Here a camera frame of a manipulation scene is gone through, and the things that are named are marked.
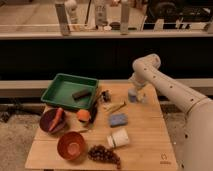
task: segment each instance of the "cable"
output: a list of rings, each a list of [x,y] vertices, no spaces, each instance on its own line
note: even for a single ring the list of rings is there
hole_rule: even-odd
[[[89,4],[88,4],[88,7],[87,7],[87,15],[86,15],[86,19],[85,19],[85,22],[84,22],[85,25],[88,23],[91,2],[92,2],[92,0],[89,0]]]

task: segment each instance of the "terracotta bowl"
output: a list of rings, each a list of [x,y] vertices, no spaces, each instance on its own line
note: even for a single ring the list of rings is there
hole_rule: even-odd
[[[44,132],[54,134],[65,127],[66,125],[65,112],[63,112],[59,123],[56,125],[56,127],[52,131],[49,131],[50,125],[52,124],[52,120],[55,118],[56,112],[57,112],[57,108],[54,108],[54,109],[48,110],[42,115],[39,126]]]
[[[83,136],[78,132],[68,132],[58,141],[58,154],[66,160],[75,160],[86,150]]]

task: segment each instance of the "yellow object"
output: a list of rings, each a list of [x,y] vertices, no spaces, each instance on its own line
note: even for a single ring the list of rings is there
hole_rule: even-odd
[[[85,110],[85,109],[80,109],[77,112],[77,118],[80,121],[88,122],[89,119],[90,119],[90,112],[88,110]]]

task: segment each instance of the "blue sponge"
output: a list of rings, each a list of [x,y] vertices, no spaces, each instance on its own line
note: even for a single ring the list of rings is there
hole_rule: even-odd
[[[127,124],[127,116],[124,113],[112,114],[108,118],[110,127],[116,127]]]

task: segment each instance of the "green tray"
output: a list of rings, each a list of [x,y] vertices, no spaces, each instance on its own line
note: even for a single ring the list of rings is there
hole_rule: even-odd
[[[57,74],[41,97],[41,101],[66,109],[89,109],[95,97],[98,80],[68,74]],[[74,100],[72,94],[83,89],[91,91],[90,96]]]

